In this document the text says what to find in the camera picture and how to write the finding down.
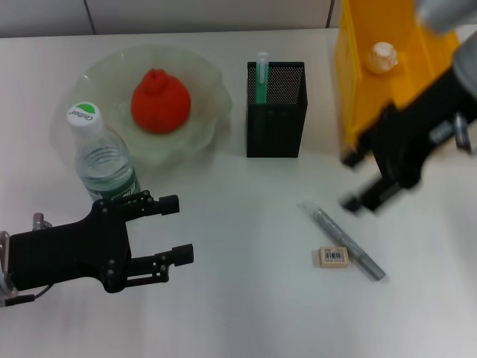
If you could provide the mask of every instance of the water bottle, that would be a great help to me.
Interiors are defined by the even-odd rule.
[[[104,125],[96,105],[75,104],[67,119],[76,137],[76,172],[93,200],[141,191],[126,145]]]

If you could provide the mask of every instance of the mesh pen holder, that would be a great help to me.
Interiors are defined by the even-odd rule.
[[[256,62],[249,62],[247,157],[298,157],[308,107],[305,64],[270,62],[266,104],[256,104],[255,94]]]

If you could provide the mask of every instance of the yellow plastic box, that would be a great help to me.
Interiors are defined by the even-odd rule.
[[[342,0],[343,13],[335,47],[335,65],[343,116],[344,140],[355,145],[382,108],[393,101],[408,104],[452,63],[459,41],[417,24],[413,0]],[[376,75],[363,66],[374,44],[397,50],[396,67]]]

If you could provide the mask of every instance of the red fruit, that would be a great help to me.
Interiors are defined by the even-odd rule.
[[[131,99],[131,115],[141,128],[168,133],[188,119],[191,96],[184,85],[163,69],[151,69],[136,87]]]

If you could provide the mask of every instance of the white table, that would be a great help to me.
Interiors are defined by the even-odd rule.
[[[233,98],[215,145],[167,174],[140,172],[180,214],[128,225],[134,256],[192,242],[195,263],[167,284],[104,292],[93,279],[54,286],[34,304],[0,310],[1,357],[474,357],[477,351],[477,163],[449,145],[423,182],[379,215],[338,205],[376,172],[338,160],[336,30],[0,40],[0,228],[54,225],[91,206],[72,167],[71,134],[52,127],[62,98],[102,57],[145,43],[190,48],[222,68]],[[297,160],[245,157],[247,61],[306,64],[309,107]],[[329,245],[297,203],[318,202],[387,272],[315,267]]]

